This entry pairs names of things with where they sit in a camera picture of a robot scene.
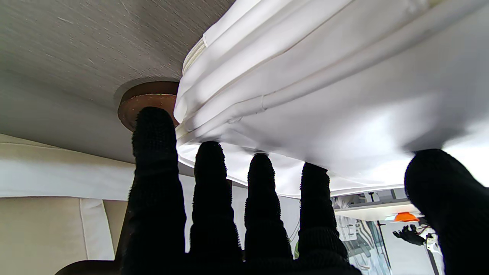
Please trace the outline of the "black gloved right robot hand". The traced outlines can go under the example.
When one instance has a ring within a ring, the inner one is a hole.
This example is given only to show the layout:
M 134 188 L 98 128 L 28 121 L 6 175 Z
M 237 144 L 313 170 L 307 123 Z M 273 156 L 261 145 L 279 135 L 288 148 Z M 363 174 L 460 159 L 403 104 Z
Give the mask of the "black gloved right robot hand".
M 327 170 L 305 163 L 299 216 L 299 257 L 293 259 L 269 157 L 256 154 L 248 172 L 241 248 L 225 155 L 201 143 L 194 167 L 190 251 L 185 252 L 185 201 L 176 132 L 169 113 L 143 108 L 132 139 L 136 170 L 128 200 L 131 234 L 123 275 L 360 275 L 339 238 Z M 440 149 L 418 151 L 405 172 L 405 192 L 438 235 L 445 274 L 487 275 L 488 188 Z

